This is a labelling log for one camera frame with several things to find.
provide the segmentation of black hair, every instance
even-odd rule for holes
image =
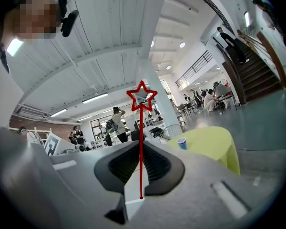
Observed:
[[[115,114],[117,112],[119,112],[119,107],[113,107],[113,113]]]
[[[20,134],[23,129],[27,129],[27,128],[25,128],[24,126],[20,126],[19,129],[17,130],[17,133]]]
[[[252,0],[252,3],[255,4],[255,5],[264,6],[264,2],[262,0]]]

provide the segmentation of brick wall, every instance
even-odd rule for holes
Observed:
[[[20,117],[12,116],[10,119],[10,127],[19,128],[21,126],[24,126],[25,128],[30,130],[34,130],[35,127],[37,128],[37,130],[50,130],[51,128],[53,134],[59,136],[60,138],[66,141],[69,141],[67,135],[73,129],[73,125],[61,125],[61,124],[52,124],[41,121],[30,121]]]

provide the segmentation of red line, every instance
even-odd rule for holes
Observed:
[[[140,106],[140,199],[143,199],[142,172],[143,172],[143,108]]]

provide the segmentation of table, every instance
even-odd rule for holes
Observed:
[[[180,148],[177,139],[186,138],[187,150],[208,156],[240,175],[236,148],[230,132],[222,127],[210,126],[182,133],[167,145]]]

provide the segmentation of black headphones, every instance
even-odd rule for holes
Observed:
[[[60,32],[62,32],[63,37],[68,37],[71,33],[75,20],[79,16],[80,12],[78,10],[73,10],[68,15],[68,17],[65,18],[65,15],[67,13],[67,0],[58,0],[58,4],[61,9],[61,22],[62,22]]]

